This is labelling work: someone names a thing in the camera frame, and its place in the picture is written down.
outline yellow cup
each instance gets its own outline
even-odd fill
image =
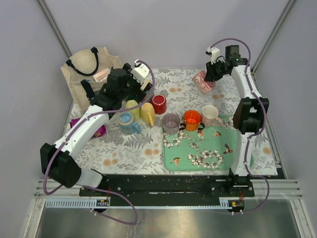
[[[132,108],[132,107],[135,107],[136,105],[138,105],[137,101],[129,100],[125,104],[125,108]],[[132,109],[132,110],[130,110],[128,112],[133,114],[134,121],[138,121],[140,119],[140,117],[141,117],[140,108],[135,108],[135,109]]]
[[[145,123],[150,123],[154,126],[155,111],[151,103],[144,103],[141,107],[141,118]]]

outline tray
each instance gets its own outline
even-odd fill
[[[210,126],[198,131],[180,131],[162,137],[163,163],[172,172],[229,170],[237,145],[237,132],[231,115],[219,115],[221,126]]]

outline metal floor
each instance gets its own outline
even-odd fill
[[[246,201],[246,210],[258,206]],[[131,209],[109,209],[106,214],[133,221]],[[37,238],[298,238],[291,205],[269,200],[259,211],[234,215],[216,210],[140,209],[136,226],[127,226],[88,209],[45,208]]]

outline black bag handle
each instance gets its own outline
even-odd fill
[[[89,82],[86,79],[81,80],[80,83],[81,83],[81,86],[83,86],[83,88],[85,89],[87,98],[91,102],[93,100],[93,98],[95,97],[95,93],[93,91],[93,88],[91,87],[91,85],[89,84]]]
[[[92,72],[92,73],[83,73],[81,71],[79,71],[78,69],[76,69],[76,67],[73,65],[73,63],[71,62],[71,60],[69,59],[68,61],[66,61],[66,64],[69,66],[69,67],[72,67],[78,74],[82,75],[82,76],[92,76],[94,75],[97,70],[98,70],[98,67],[99,67],[99,59],[98,59],[98,50],[96,47],[92,47],[91,49],[91,52],[94,53],[95,57],[96,57],[96,68],[95,70]]]

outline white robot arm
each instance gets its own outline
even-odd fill
[[[249,173],[246,166],[248,168],[250,166],[255,140],[255,136],[251,135],[258,133],[264,122],[264,114],[258,99],[261,100],[265,111],[268,109],[268,99],[263,99],[256,89],[252,81],[250,67],[246,68],[248,60],[239,55],[239,46],[227,46],[225,57],[223,57],[224,61],[217,60],[220,58],[218,48],[208,48],[206,54],[211,55],[211,62],[206,64],[205,81],[217,81],[225,74],[230,74],[238,88],[241,101],[233,117],[233,124],[237,129],[237,148],[229,175],[231,173],[233,177],[247,177]]]
[[[237,85],[240,98],[255,99],[247,83],[247,79],[246,79],[244,71],[245,71],[244,65],[236,66],[232,69],[231,77],[233,78],[234,82]],[[250,67],[248,67],[247,69],[247,74],[249,75],[249,78],[252,78],[250,74]],[[251,80],[250,83],[252,84],[252,87],[254,88],[254,93],[256,93],[256,95],[260,98],[261,94],[256,89],[254,82]],[[238,176],[248,175],[248,172],[246,171],[245,164],[244,164],[244,160],[245,160],[244,156],[245,156],[248,137],[252,134],[254,134],[254,132],[246,132],[245,134],[242,134],[239,130],[237,130],[237,147],[235,152],[235,159],[231,166],[231,170],[234,175],[238,175]],[[247,166],[248,167],[250,166],[251,153],[252,153],[252,148],[253,148],[253,143],[255,138],[256,138],[255,136],[250,138],[250,146],[247,152]]]
[[[45,178],[50,176],[68,188],[75,184],[98,187],[103,176],[96,171],[80,168],[74,159],[96,130],[107,123],[114,113],[122,111],[123,100],[133,96],[142,101],[150,90],[153,92],[152,83],[145,80],[149,72],[148,67],[139,60],[135,61],[134,69],[126,63],[123,68],[111,70],[107,83],[98,95],[90,98],[91,106],[76,125],[53,145],[46,143],[41,147],[42,173]]]

